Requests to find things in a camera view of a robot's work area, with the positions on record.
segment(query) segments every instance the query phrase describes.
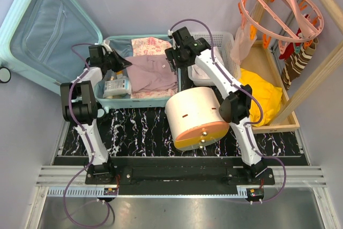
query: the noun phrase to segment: black marble mat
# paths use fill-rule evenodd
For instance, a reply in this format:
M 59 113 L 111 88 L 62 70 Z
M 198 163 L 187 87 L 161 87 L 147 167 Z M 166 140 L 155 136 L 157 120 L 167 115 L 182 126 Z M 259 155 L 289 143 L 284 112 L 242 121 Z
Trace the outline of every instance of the black marble mat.
M 102 140 L 111 156 L 239 156 L 233 131 L 203 150 L 180 151 L 174 147 L 164 108 L 130 108 L 111 110 L 107 120 L 98 121 Z M 268 156 L 299 156 L 293 132 L 255 135 L 261 152 Z M 87 156 L 81 138 L 69 128 L 63 156 Z

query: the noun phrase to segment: white plastic bag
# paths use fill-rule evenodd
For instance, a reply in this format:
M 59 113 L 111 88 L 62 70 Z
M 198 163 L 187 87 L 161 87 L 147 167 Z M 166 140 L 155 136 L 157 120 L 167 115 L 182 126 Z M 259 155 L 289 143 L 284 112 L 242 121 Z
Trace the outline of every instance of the white plastic bag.
M 252 47 L 252 44 L 256 41 L 257 36 L 254 39 L 250 39 L 250 26 L 251 23 L 246 23 L 244 29 L 238 28 L 236 32 L 235 42 L 230 52 L 231 59 L 238 65 L 240 65 L 247 57 Z

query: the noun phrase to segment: suitcase lid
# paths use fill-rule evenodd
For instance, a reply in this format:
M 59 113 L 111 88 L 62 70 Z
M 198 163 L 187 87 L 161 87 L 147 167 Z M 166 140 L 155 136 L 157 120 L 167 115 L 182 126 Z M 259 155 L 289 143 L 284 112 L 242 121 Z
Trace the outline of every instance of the suitcase lid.
M 0 28 L 0 59 L 13 71 L 29 70 L 60 84 L 84 68 L 71 46 L 100 42 L 100 29 L 75 0 L 14 0 Z M 74 49 L 89 57 L 88 46 Z

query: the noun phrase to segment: pink clothes drying rack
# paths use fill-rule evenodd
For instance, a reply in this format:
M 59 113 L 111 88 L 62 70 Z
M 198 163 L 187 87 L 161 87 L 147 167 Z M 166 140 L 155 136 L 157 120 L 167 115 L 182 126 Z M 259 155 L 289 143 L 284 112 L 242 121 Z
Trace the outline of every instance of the pink clothes drying rack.
M 288 33 L 289 36 L 281 36 L 279 34 L 276 34 L 272 31 L 267 30 L 263 26 L 261 26 L 258 22 L 254 21 L 252 17 L 249 15 L 249 12 L 245 9 L 245 3 L 247 0 L 241 0 L 239 8 L 242 15 L 242 23 L 241 27 L 243 28 L 247 22 L 247 20 L 253 25 L 254 28 L 257 30 L 263 32 L 265 35 L 269 36 L 269 38 L 266 40 L 266 36 L 264 36 L 265 43 L 268 43 L 270 41 L 270 38 L 278 39 L 279 42 L 279 48 L 281 54 L 284 53 L 286 47 L 289 43 L 304 43 L 309 42 L 313 40 L 315 37 L 317 37 L 323 30 L 324 27 L 324 19 L 322 16 L 322 13 L 320 12 L 319 8 L 311 1 L 311 0 L 302 0 L 302 4 L 306 2 L 306 5 L 303 5 L 304 7 L 309 5 L 312 10 L 310 11 L 310 14 L 308 15 L 308 18 L 305 18 L 305 16 L 301 13 L 301 7 L 299 7 L 299 4 L 296 0 L 282 0 L 286 6 L 288 6 L 291 11 L 294 13 L 295 19 L 299 25 L 299 28 L 301 29 L 302 36 L 297 36 L 274 12 L 273 10 L 268 6 L 267 3 L 265 3 L 264 0 L 257 0 L 260 2 L 262 7 L 272 16 L 272 18 Z M 312 15 L 314 16 L 313 21 L 311 22 L 309 19 Z

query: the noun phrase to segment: wooden rack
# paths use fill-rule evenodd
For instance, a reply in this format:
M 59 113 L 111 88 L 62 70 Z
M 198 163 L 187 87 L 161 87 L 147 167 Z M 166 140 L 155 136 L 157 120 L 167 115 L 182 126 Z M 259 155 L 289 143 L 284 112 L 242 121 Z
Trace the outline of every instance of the wooden rack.
M 332 20 L 343 34 L 343 11 L 335 0 L 319 0 Z M 261 12 L 258 11 L 258 18 L 261 19 Z M 343 41 L 341 41 L 317 67 L 317 69 L 307 78 L 302 86 L 289 99 L 284 89 L 279 71 L 276 68 L 274 59 L 268 51 L 263 51 L 261 43 L 257 42 L 252 48 L 249 56 L 243 61 L 242 67 L 259 74 L 274 86 L 282 88 L 283 97 L 281 109 L 275 118 L 266 126 L 254 128 L 254 132 L 271 131 L 293 131 L 299 127 L 299 123 L 294 114 L 294 110 L 322 83 L 338 66 L 343 63 Z M 258 59 L 261 63 L 255 63 L 253 59 Z

